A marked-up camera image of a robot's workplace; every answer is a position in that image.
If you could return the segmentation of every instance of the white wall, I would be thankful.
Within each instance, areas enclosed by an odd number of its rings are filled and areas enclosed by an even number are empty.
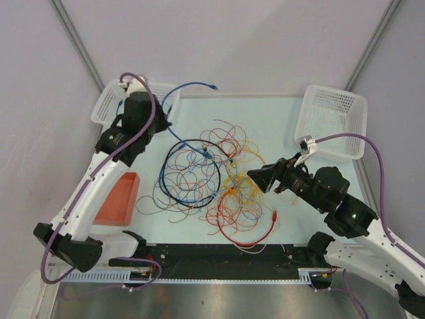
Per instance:
[[[367,136],[382,152],[388,224],[425,255],[425,1],[405,1],[355,92],[369,101]],[[373,151],[365,162],[378,194]]]
[[[104,82],[130,70],[219,94],[303,94],[344,87],[390,1],[63,2]]]
[[[33,236],[64,205],[90,161],[98,92],[48,1],[0,5],[0,318],[40,267]]]

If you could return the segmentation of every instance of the orange tray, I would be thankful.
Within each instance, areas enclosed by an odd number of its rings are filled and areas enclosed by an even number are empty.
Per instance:
[[[140,178],[137,173],[127,172],[122,175],[100,208],[93,224],[130,225],[139,184]]]

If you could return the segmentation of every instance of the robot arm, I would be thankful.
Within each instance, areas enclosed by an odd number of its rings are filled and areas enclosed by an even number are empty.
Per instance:
[[[390,241],[377,214],[347,193],[350,184],[336,167],[322,167],[315,175],[309,174],[304,161],[317,151],[315,141],[306,136],[298,142],[301,152],[293,158],[281,158],[275,164],[250,170],[248,176],[264,193],[279,181],[275,193],[289,189],[320,213],[326,213],[324,221],[334,233],[362,244],[380,259],[355,253],[331,237],[324,238],[325,244],[319,245],[322,250],[317,253],[330,265],[347,268],[393,296],[398,295],[404,309],[425,318],[425,269],[420,264],[425,263],[424,257],[391,231],[395,242]]]
[[[170,125],[157,99],[143,86],[130,83],[124,113],[101,135],[75,192],[50,224],[39,223],[34,229],[34,235],[46,249],[79,271],[86,272],[96,263],[107,263],[110,259],[132,257],[139,244],[144,243],[140,236],[129,231],[119,235],[89,235],[93,220],[113,186],[137,155],[145,151],[152,136]]]

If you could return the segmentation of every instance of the white plastic basket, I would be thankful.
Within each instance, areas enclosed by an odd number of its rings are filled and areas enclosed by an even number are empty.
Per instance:
[[[339,133],[365,136],[367,100],[357,94],[326,86],[310,85],[305,91],[295,139],[311,135],[315,140]],[[335,160],[358,160],[365,141],[335,138],[318,145],[317,154]]]
[[[120,88],[118,84],[119,80],[113,80],[108,83],[108,85],[103,90],[102,94],[99,97],[96,105],[94,106],[91,119],[95,123],[99,123],[101,125],[109,126],[113,121],[117,114],[120,114],[124,111],[123,106],[121,105],[118,108],[118,104],[121,101],[124,101],[127,98],[126,92],[123,88]],[[156,95],[158,101],[161,103],[162,99],[165,95],[170,92],[172,89],[176,87],[176,85],[172,84],[164,84],[164,83],[155,83],[148,82],[149,88],[152,93]],[[168,109],[171,106],[174,106],[170,115],[169,120],[172,119],[173,114],[175,112],[177,103],[180,99],[180,90],[173,92],[164,103],[164,112],[167,113]]]

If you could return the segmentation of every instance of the light blue table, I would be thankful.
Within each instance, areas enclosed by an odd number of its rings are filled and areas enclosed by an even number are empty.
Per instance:
[[[297,151],[294,132],[301,108],[302,98],[194,98],[182,99],[177,106],[173,129],[182,138],[199,138],[203,130],[217,127],[214,119],[221,119],[241,126],[250,140],[255,142],[267,163],[277,159],[289,158]],[[176,139],[168,132],[157,134],[147,146],[146,152],[137,157],[132,169],[140,176],[139,196],[150,195],[154,181],[158,178],[161,164],[169,148]],[[338,163],[311,158],[307,161],[311,173],[322,166],[337,166],[344,178],[351,183],[349,193],[361,200],[363,196],[352,161]],[[260,161],[244,165],[244,169],[260,168]],[[306,244],[316,231],[329,233],[345,243],[351,241],[333,234],[323,222],[325,216],[313,207],[298,199],[295,205],[293,195],[287,191],[279,195],[270,192],[265,203],[278,211],[280,228],[272,233],[268,243]],[[138,207],[146,212],[157,211],[151,201],[142,201]],[[172,224],[169,219],[178,220],[181,213],[163,212],[152,216],[133,213],[129,227],[92,226],[97,234],[118,233],[123,229],[140,234],[148,243],[228,243],[221,235],[214,233],[216,227],[199,220],[200,212],[186,218],[183,222]],[[270,227],[271,213],[265,213],[258,226],[246,233],[234,236],[239,241],[253,241],[260,238]]]

